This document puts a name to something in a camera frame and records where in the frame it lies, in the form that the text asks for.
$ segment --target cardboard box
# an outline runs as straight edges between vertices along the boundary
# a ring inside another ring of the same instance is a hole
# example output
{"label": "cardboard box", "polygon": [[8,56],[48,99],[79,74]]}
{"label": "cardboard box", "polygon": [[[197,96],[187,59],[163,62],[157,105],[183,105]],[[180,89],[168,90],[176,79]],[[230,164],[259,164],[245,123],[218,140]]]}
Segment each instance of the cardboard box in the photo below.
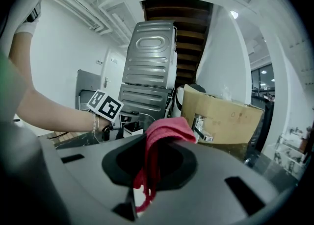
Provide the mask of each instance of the cardboard box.
{"label": "cardboard box", "polygon": [[181,116],[190,127],[195,114],[206,117],[204,129],[213,136],[211,144],[240,144],[250,141],[263,110],[200,93],[185,85]]}

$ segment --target black slot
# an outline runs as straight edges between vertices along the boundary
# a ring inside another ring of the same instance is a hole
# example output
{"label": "black slot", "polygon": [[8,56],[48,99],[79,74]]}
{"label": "black slot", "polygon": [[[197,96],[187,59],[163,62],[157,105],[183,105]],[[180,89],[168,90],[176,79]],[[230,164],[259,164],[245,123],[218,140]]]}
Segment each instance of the black slot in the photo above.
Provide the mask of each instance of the black slot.
{"label": "black slot", "polygon": [[[160,182],[156,190],[179,189],[195,174],[197,161],[188,149],[171,142],[171,137],[159,140],[158,164]],[[133,180],[145,163],[146,135],[112,150],[103,158],[104,172],[115,184],[133,187]]]}
{"label": "black slot", "polygon": [[63,158],[61,158],[61,160],[62,160],[63,163],[68,163],[68,162],[80,160],[80,159],[83,159],[83,158],[84,158],[83,155],[75,154],[75,155],[70,155],[70,156],[67,156],[67,157],[63,157]]}
{"label": "black slot", "polygon": [[116,205],[112,211],[130,221],[135,221],[137,218],[135,203],[134,203],[134,195],[133,189],[130,188],[128,191],[127,198],[124,203],[120,203]]}
{"label": "black slot", "polygon": [[260,198],[245,184],[240,177],[230,177],[225,179],[225,182],[230,187],[242,207],[245,209],[248,215],[253,215],[265,204]]}

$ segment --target window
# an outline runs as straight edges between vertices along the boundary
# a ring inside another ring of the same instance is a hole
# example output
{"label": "window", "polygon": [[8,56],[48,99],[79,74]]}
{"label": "window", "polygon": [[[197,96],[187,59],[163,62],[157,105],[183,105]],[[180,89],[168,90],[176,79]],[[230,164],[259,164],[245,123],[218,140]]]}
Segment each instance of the window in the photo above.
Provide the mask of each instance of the window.
{"label": "window", "polygon": [[252,71],[252,89],[259,89],[259,70]]}
{"label": "window", "polygon": [[272,65],[252,71],[252,90],[274,90],[275,78]]}
{"label": "window", "polygon": [[269,88],[275,86],[274,72],[272,65],[259,69],[261,78],[261,88]]}

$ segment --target wrist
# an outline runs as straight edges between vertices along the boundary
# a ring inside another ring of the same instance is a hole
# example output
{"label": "wrist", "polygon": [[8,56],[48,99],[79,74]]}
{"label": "wrist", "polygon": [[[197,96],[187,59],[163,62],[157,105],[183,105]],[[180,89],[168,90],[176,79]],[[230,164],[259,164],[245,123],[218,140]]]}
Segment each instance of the wrist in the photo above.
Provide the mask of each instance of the wrist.
{"label": "wrist", "polygon": [[99,117],[99,128],[98,131],[102,131],[106,126],[110,125],[110,121]]}

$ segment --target metal panel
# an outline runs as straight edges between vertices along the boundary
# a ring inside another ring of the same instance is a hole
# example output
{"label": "metal panel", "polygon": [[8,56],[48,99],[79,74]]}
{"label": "metal panel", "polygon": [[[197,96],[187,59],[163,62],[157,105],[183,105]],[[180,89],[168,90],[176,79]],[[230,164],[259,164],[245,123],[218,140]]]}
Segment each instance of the metal panel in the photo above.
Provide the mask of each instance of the metal panel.
{"label": "metal panel", "polygon": [[166,87],[172,39],[173,21],[138,23],[129,45],[122,82]]}
{"label": "metal panel", "polygon": [[124,111],[137,111],[154,120],[164,117],[169,90],[135,85],[121,85],[119,100]]}

